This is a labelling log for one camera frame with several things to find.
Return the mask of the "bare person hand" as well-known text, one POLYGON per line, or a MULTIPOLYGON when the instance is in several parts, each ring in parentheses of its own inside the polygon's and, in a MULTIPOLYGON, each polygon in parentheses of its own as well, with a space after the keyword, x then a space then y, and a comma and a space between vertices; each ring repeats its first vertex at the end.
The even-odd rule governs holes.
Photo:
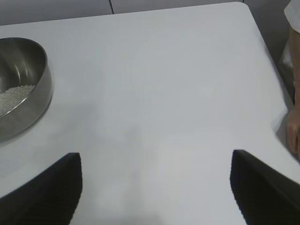
POLYGON ((300 108, 294 107, 287 118, 287 140, 291 152, 300 156, 300 108))

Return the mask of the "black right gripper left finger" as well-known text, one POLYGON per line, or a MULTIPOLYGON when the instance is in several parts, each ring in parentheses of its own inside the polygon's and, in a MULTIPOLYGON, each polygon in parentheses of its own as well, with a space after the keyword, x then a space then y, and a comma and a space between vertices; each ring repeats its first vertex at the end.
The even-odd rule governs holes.
POLYGON ((0 199, 2 225, 68 225, 83 190, 79 153, 68 153, 0 199))

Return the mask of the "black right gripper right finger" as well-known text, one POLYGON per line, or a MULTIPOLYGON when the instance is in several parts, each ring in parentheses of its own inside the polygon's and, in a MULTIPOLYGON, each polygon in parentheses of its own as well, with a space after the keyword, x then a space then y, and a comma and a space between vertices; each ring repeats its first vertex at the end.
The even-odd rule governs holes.
POLYGON ((245 150, 232 153, 230 185, 248 225, 298 225, 300 186, 245 150))

